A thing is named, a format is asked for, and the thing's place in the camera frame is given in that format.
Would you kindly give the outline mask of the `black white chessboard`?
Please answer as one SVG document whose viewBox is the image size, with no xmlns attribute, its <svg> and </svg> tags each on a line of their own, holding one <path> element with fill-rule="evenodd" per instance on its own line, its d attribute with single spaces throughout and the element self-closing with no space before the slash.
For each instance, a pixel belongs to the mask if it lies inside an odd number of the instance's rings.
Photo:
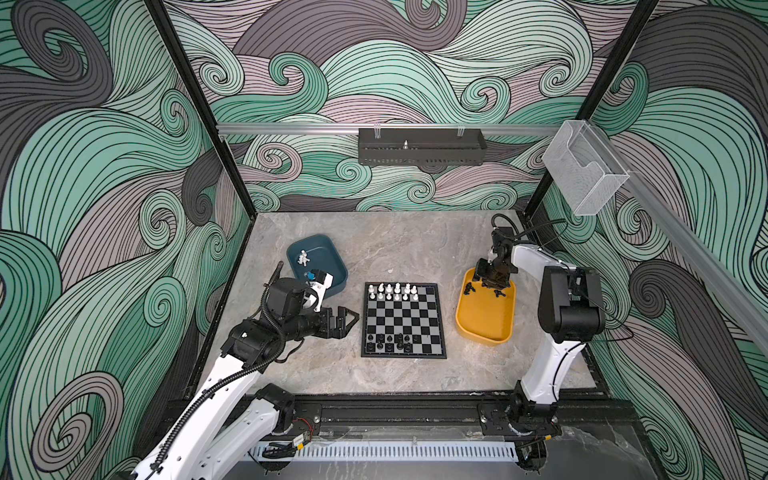
<svg viewBox="0 0 768 480">
<path fill-rule="evenodd" d="M 445 359 L 447 349 L 442 321 L 438 285 L 427 284 L 427 294 L 417 302 L 394 300 L 369 300 L 365 284 L 363 303 L 363 326 L 361 333 L 361 356 L 364 358 L 408 358 Z M 414 352 L 400 355 L 367 355 L 363 345 L 368 334 L 405 334 L 412 337 Z"/>
</svg>

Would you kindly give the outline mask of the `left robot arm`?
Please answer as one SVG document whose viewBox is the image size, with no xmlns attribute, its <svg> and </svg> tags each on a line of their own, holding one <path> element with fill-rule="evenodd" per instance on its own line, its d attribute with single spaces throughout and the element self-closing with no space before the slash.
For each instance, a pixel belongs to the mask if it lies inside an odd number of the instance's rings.
<svg viewBox="0 0 768 480">
<path fill-rule="evenodd" d="M 230 416 L 271 364 L 288 359 L 288 342 L 343 339 L 357 324 L 359 313 L 323 306 L 326 289 L 316 281 L 270 280 L 257 311 L 230 331 L 208 378 L 169 431 L 116 478 L 222 479 L 262 439 L 289 432 L 294 397 L 273 384 L 236 419 Z"/>
</svg>

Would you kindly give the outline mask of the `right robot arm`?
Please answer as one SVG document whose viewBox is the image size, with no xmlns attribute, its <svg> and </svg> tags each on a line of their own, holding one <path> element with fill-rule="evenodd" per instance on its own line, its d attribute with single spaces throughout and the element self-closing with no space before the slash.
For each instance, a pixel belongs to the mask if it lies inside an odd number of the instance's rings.
<svg viewBox="0 0 768 480">
<path fill-rule="evenodd" d="M 510 227 L 491 232 L 490 257 L 478 260 L 473 279 L 502 296 L 511 276 L 524 271 L 539 282 L 537 318 L 544 338 L 520 381 L 526 401 L 551 406 L 575 356 L 605 329 L 601 280 L 592 269 L 555 258 Z"/>
</svg>

